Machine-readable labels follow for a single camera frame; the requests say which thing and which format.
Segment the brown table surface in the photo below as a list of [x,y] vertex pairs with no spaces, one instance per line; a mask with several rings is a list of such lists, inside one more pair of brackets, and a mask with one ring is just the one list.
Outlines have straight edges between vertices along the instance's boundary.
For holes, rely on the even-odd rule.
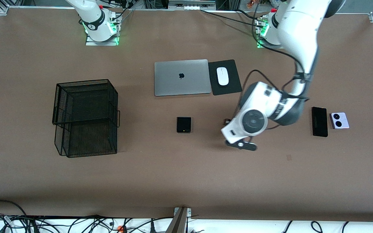
[[[238,14],[229,16],[245,21]],[[238,93],[154,97],[154,62],[235,59],[242,82],[261,69],[277,85],[293,61],[257,49],[250,26],[199,11],[136,11],[119,46],[85,46],[72,9],[10,9],[0,17],[0,198],[34,215],[159,217],[187,205],[201,218],[373,221],[373,24],[323,21],[321,54],[300,120],[265,131],[255,152],[220,132]],[[56,83],[108,78],[119,92],[119,153],[58,155]],[[254,75],[251,82],[263,81]],[[311,107],[351,126],[312,136]],[[177,134],[176,117],[193,132]],[[0,211],[19,214],[11,206]]]

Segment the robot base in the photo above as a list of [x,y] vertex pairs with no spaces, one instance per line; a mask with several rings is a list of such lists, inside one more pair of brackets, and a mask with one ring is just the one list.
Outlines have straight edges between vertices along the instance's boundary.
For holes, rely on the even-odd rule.
[[[111,17],[116,17],[115,12],[111,12]],[[108,40],[105,41],[95,41],[87,35],[86,37],[86,45],[87,46],[116,46],[119,45],[119,38],[120,38],[120,29],[122,26],[122,15],[119,16],[117,19],[111,21],[110,23],[115,23],[116,25],[112,25],[111,28],[116,31],[116,34],[112,35]]]

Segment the computer mouse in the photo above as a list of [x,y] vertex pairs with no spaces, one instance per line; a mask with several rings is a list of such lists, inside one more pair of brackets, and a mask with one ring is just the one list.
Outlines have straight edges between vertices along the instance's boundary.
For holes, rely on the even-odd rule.
[[228,72],[227,68],[225,67],[218,67],[217,68],[217,77],[218,77],[218,83],[221,86],[225,86],[228,84]]

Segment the laptop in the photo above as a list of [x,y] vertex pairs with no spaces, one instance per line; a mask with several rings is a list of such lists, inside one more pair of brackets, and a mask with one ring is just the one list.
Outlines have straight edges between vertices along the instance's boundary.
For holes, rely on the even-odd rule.
[[208,93],[207,59],[155,62],[155,96]]

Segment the black flip phone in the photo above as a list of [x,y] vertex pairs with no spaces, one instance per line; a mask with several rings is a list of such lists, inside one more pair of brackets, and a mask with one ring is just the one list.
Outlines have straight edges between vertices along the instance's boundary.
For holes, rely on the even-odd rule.
[[176,118],[176,131],[180,134],[189,134],[191,132],[191,118],[190,117]]
[[326,108],[312,107],[313,135],[327,137],[327,113]]

